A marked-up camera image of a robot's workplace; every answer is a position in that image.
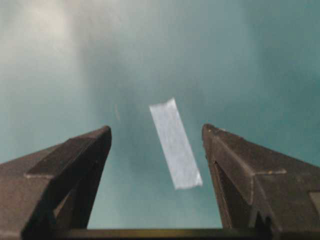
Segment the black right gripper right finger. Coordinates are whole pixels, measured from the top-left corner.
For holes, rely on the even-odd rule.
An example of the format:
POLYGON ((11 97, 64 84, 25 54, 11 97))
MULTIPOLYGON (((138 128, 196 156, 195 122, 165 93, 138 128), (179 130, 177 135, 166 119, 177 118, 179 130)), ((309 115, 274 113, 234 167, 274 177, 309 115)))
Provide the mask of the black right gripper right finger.
POLYGON ((320 237, 320 169, 211 124, 202 142, 222 226, 273 240, 320 237))

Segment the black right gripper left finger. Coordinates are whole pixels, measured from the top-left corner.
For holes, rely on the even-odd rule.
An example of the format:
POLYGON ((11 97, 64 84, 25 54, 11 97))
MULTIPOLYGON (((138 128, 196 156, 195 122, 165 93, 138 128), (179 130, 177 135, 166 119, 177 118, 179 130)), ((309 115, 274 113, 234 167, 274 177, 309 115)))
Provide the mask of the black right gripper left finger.
POLYGON ((111 145, 111 128, 103 126, 2 163, 1 239, 86 229, 111 145))

